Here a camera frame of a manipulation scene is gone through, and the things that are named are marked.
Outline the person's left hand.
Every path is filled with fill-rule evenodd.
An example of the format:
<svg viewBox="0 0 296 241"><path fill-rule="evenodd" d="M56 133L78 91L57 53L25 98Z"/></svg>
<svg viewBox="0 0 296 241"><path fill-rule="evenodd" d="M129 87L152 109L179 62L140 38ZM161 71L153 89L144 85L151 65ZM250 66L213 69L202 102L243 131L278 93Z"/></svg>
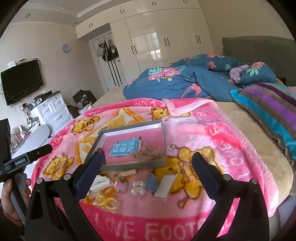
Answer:
<svg viewBox="0 0 296 241"><path fill-rule="evenodd" d="M4 217L12 222L16 227L21 227L23 223L17 214L10 197L12 187L13 185L11 179L7 180L3 184L3 189L1 192L2 213L4 214Z"/></svg>

